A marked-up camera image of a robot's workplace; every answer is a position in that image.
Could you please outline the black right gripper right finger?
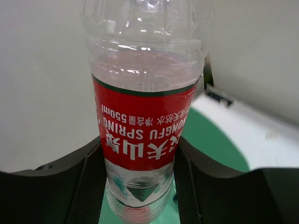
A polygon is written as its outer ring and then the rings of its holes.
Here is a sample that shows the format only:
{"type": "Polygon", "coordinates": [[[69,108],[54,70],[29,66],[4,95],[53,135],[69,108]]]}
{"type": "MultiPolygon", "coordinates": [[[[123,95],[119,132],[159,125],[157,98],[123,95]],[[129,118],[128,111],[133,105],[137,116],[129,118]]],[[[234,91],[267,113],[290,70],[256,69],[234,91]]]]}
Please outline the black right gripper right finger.
{"type": "Polygon", "coordinates": [[[299,170],[241,172],[179,140],[174,177],[182,224],[296,224],[299,170]]]}

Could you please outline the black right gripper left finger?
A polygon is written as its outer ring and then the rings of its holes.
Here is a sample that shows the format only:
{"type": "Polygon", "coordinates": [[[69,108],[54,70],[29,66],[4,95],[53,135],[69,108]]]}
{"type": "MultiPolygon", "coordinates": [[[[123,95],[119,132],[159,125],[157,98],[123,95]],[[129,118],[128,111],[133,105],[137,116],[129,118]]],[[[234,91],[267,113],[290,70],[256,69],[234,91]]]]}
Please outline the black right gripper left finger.
{"type": "Polygon", "coordinates": [[[97,224],[106,184],[100,137],[35,170],[0,174],[2,224],[97,224]]]}

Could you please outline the red label plastic bottle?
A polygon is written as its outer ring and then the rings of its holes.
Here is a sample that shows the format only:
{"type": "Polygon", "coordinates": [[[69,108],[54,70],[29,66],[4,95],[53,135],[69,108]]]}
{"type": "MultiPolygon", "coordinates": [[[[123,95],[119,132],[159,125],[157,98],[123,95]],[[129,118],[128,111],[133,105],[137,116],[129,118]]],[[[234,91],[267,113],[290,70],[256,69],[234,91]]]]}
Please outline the red label plastic bottle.
{"type": "Polygon", "coordinates": [[[179,138],[208,53],[211,0],[85,0],[107,200],[125,224],[168,203],[179,138]]]}

